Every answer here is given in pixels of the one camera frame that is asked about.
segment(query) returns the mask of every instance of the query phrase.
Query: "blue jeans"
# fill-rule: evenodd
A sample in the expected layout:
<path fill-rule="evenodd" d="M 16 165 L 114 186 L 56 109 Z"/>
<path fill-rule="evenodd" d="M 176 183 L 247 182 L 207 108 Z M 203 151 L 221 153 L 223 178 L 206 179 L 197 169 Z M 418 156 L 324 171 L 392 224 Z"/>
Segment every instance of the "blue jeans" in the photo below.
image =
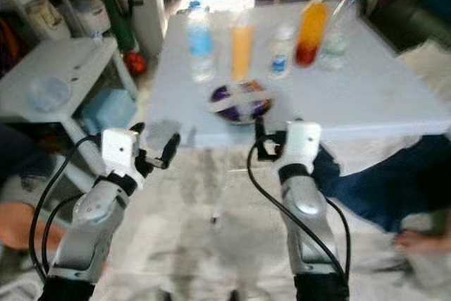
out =
<path fill-rule="evenodd" d="M 387 232 L 401 230 L 410 214 L 451 206 L 451 142 L 443 135 L 424 136 L 364 171 L 340 177 L 333 157 L 321 149 L 313 177 L 327 197 Z"/>
<path fill-rule="evenodd" d="M 50 156 L 27 135 L 0 124 L 0 189 L 10 176 L 47 177 L 52 169 Z"/>

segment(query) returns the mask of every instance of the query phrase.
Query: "black cable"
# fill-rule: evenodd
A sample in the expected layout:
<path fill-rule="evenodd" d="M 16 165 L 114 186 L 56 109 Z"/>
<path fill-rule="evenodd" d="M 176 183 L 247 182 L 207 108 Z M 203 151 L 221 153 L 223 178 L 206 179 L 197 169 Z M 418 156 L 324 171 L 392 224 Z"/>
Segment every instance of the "black cable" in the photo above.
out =
<path fill-rule="evenodd" d="M 347 224 L 347 220 L 345 215 L 343 214 L 342 210 L 337 206 L 334 202 L 330 201 L 328 198 L 326 198 L 326 201 L 329 205 L 334 208 L 334 210 L 337 211 L 338 215 L 341 218 L 341 221 L 343 223 L 343 226 L 345 227 L 345 233 L 346 233 L 346 264 L 345 264 L 345 275 L 346 279 L 350 279 L 350 269 L 351 269 L 351 232 L 350 227 Z"/>
<path fill-rule="evenodd" d="M 250 180 L 254 184 L 255 188 L 266 198 L 268 199 L 272 204 L 274 204 L 277 208 L 280 209 L 281 212 L 283 212 L 288 218 L 291 219 L 297 226 L 299 226 L 316 244 L 326 253 L 327 257 L 332 261 L 332 265 L 335 269 L 335 272 L 341 277 L 343 280 L 343 283 L 347 284 L 347 277 L 345 275 L 345 272 L 343 271 L 343 268 L 340 265 L 340 262 L 338 262 L 335 255 L 327 248 L 326 245 L 324 245 L 324 242 L 319 239 L 316 234 L 311 231 L 310 228 L 308 228 L 302 221 L 300 221 L 289 209 L 287 209 L 283 204 L 281 204 L 279 201 L 277 201 L 271 194 L 269 194 L 265 189 L 260 186 L 260 184 L 257 182 L 257 180 L 254 177 L 254 174 L 252 173 L 251 165 L 252 165 L 252 155 L 254 153 L 254 150 L 257 148 L 257 145 L 261 142 L 264 142 L 266 140 L 271 140 L 273 136 L 272 135 L 264 135 L 263 137 L 260 137 L 251 147 L 249 151 L 249 155 L 247 157 L 247 174 L 249 175 Z"/>
<path fill-rule="evenodd" d="M 42 270 L 42 267 L 39 265 L 39 261 L 37 260 L 36 249 L 35 249 L 36 225 L 37 225 L 37 219 L 39 218 L 39 213 L 41 212 L 42 206 L 44 205 L 45 198 L 47 197 L 47 194 L 49 194 L 51 187 L 54 185 L 56 180 L 58 180 L 58 177 L 61 175 L 61 173 L 63 173 L 64 168 L 68 165 L 70 158 L 72 158 L 72 156 L 76 153 L 77 148 L 83 142 L 95 140 L 97 137 L 98 137 L 97 135 L 88 135 L 87 137 L 84 137 L 75 143 L 75 146 L 71 149 L 71 151 L 67 155 L 66 159 L 64 160 L 64 162 L 61 165 L 61 167 L 59 168 L 59 170 L 50 179 L 49 183 L 47 183 L 47 186 L 45 187 L 44 191 L 42 192 L 41 197 L 36 205 L 35 214 L 33 215 L 33 220 L 31 221 L 31 226 L 30 226 L 30 235 L 28 237 L 28 247 L 30 248 L 30 257 L 31 257 L 33 266 L 35 267 L 37 275 L 39 275 L 42 282 L 45 282 L 46 274 Z"/>
<path fill-rule="evenodd" d="M 42 266 L 44 267 L 44 270 L 46 273 L 49 273 L 49 270 L 50 270 L 49 260 L 47 259 L 47 241 L 49 239 L 51 223 L 55 219 L 56 214 L 59 212 L 59 210 L 63 206 L 65 206 L 69 202 L 80 199 L 82 196 L 83 196 L 83 194 L 79 194 L 74 197 L 69 197 L 68 199 L 61 201 L 58 205 L 56 205 L 54 210 L 51 211 L 49 218 L 47 219 L 47 222 L 46 222 L 45 228 L 44 228 L 44 234 L 42 236 L 42 244 L 41 244 Z"/>

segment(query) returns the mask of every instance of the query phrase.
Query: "orange bottle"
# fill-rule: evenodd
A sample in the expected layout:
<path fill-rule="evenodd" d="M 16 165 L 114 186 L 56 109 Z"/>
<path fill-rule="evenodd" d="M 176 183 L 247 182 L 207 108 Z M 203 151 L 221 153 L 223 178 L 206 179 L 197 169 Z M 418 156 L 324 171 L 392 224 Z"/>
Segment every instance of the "orange bottle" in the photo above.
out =
<path fill-rule="evenodd" d="M 254 30 L 249 26 L 234 27 L 232 30 L 232 79 L 244 82 L 249 73 Z"/>
<path fill-rule="evenodd" d="M 324 29 L 329 17 L 329 7 L 324 0 L 311 0 L 304 12 L 304 21 L 299 32 L 296 48 L 296 63 L 300 66 L 310 66 L 316 58 L 321 46 Z"/>

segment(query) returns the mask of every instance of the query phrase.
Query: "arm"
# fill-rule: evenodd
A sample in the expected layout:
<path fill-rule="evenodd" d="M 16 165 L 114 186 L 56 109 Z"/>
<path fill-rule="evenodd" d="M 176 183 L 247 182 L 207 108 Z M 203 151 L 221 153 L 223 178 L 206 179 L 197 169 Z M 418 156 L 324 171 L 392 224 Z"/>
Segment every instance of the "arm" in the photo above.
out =
<path fill-rule="evenodd" d="M 263 121 L 257 119 L 257 141 L 249 153 L 247 168 L 257 190 L 283 212 L 297 300 L 346 301 L 349 299 L 347 275 L 350 261 L 347 260 L 345 273 L 336 258 L 335 241 L 326 219 L 327 201 L 311 177 L 320 135 L 318 124 L 304 121 L 289 122 L 286 132 L 266 135 Z M 262 140 L 267 139 L 278 144 L 276 155 L 270 155 L 264 149 Z M 282 204 L 268 194 L 252 174 L 250 163 L 255 148 L 259 160 L 277 159 L 275 168 L 282 186 Z"/>
<path fill-rule="evenodd" d="M 58 247 L 39 300 L 90 299 L 131 195 L 155 166 L 168 168 L 179 142 L 180 136 L 174 135 L 161 158 L 148 159 L 138 148 L 138 133 L 119 129 L 102 133 L 102 158 L 109 174 L 99 177 L 76 203 L 73 222 Z"/>

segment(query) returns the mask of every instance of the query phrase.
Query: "red object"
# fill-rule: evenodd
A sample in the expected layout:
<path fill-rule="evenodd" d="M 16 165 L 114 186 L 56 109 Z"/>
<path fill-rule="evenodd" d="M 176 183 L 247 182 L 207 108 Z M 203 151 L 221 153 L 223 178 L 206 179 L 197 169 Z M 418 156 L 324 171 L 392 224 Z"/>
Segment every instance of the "red object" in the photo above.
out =
<path fill-rule="evenodd" d="M 146 59 L 137 52 L 128 52 L 124 57 L 124 62 L 131 75 L 137 76 L 147 70 Z"/>
<path fill-rule="evenodd" d="M 299 46 L 296 50 L 296 62 L 301 66 L 310 66 L 316 58 L 317 49 L 305 49 Z"/>

